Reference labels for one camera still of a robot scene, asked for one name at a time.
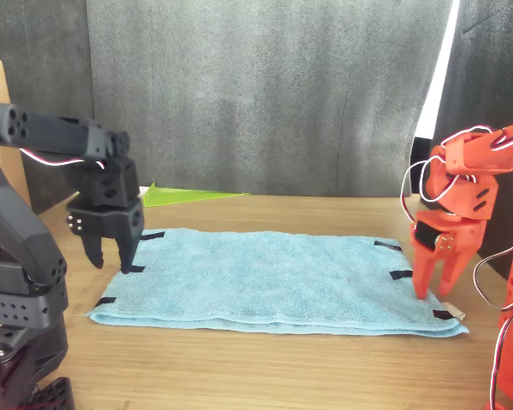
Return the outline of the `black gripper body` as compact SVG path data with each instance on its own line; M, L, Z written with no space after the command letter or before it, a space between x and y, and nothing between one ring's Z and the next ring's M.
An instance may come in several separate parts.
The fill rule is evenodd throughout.
M67 205L68 225L79 237L104 237L122 241L138 241L144 229L144 213L139 198L126 207L91 205L75 198Z

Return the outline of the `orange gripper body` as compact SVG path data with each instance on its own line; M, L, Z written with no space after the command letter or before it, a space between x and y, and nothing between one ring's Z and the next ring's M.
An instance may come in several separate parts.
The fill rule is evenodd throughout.
M412 242L416 248L435 254L474 254L482 245L486 224L486 220L472 220L442 210L420 211L412 223Z

